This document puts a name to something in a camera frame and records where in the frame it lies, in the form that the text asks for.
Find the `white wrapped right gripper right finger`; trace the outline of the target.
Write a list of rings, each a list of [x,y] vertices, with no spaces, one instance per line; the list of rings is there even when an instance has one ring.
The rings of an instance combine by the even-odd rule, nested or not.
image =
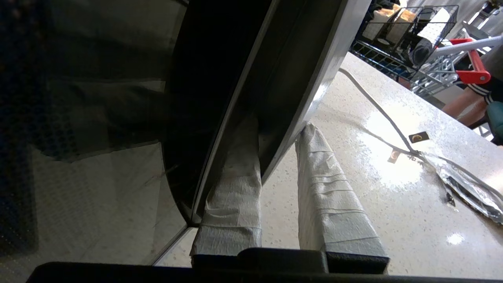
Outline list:
[[[332,273],[386,273],[384,245],[321,130],[307,124],[295,152],[300,249],[321,252]]]

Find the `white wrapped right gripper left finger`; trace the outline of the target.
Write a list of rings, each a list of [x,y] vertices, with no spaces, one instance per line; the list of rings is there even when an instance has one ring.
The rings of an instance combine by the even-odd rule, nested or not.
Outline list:
[[[262,246],[258,120],[245,118],[232,135],[219,178],[210,191],[191,256],[236,256]]]

